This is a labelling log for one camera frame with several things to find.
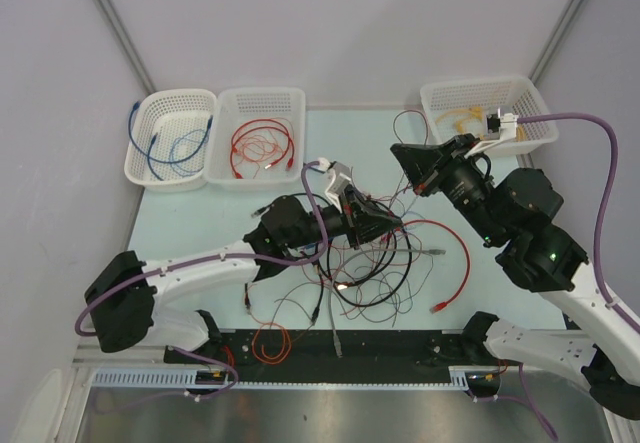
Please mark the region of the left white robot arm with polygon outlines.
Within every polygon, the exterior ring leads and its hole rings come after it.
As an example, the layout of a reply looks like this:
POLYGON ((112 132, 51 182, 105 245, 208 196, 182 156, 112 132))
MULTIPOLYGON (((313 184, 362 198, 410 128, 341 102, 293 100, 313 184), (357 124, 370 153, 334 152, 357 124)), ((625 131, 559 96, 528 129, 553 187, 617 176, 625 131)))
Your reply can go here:
POLYGON ((171 303, 230 285, 249 285, 315 262, 330 240, 346 237, 358 248, 402 225, 401 219, 348 187, 335 205, 306 210, 295 196, 275 199, 258 226, 241 240, 209 254, 161 263, 135 252, 116 255, 85 292, 82 317, 102 352, 136 345, 178 347, 197 361, 221 350, 215 321, 205 310, 186 312, 171 303))

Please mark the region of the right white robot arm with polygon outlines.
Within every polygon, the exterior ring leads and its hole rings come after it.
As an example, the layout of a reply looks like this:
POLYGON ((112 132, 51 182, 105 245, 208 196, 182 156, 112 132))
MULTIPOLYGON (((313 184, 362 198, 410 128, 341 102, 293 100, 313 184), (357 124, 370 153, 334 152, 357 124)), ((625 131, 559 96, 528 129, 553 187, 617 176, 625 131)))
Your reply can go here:
POLYGON ((598 280, 595 262, 552 220, 563 204, 544 173, 517 168, 499 185, 477 160, 467 134, 441 145, 395 143, 390 151, 416 195, 442 193, 482 238, 499 249, 495 261, 517 287, 559 308, 586 335, 568 337, 520 328, 478 311, 461 335, 473 364, 491 357, 529 364, 584 389, 602 407, 639 417, 639 318, 598 280))

